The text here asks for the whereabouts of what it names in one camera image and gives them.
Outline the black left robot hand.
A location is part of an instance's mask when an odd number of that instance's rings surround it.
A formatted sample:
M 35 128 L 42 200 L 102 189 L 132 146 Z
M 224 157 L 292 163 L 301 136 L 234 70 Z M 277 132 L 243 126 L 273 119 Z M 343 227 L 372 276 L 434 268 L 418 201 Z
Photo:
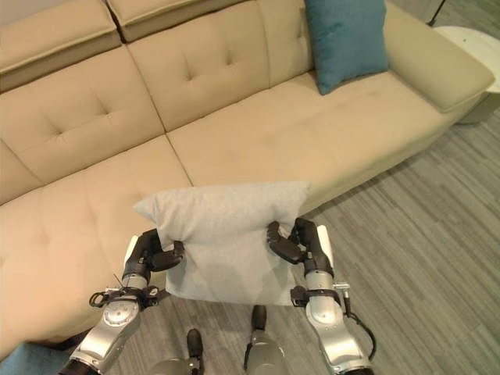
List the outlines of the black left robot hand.
M 174 268 L 184 259 L 184 244 L 174 241 L 171 250 L 163 251 L 156 229 L 143 232 L 132 244 L 132 251 L 124 263 L 122 277 L 137 274 L 150 281 L 151 273 Z

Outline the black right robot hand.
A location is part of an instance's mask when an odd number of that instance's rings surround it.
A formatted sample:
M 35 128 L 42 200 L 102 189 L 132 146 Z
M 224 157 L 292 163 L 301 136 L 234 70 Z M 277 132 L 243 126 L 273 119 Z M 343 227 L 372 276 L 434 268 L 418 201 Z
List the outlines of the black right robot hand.
M 273 221 L 267 226 L 266 242 L 270 250 L 283 260 L 293 265 L 302 263 L 305 275 L 318 271 L 334 276 L 331 262 L 321 247 L 313 221 L 296 218 L 288 237 L 280 234 L 280 224 Z

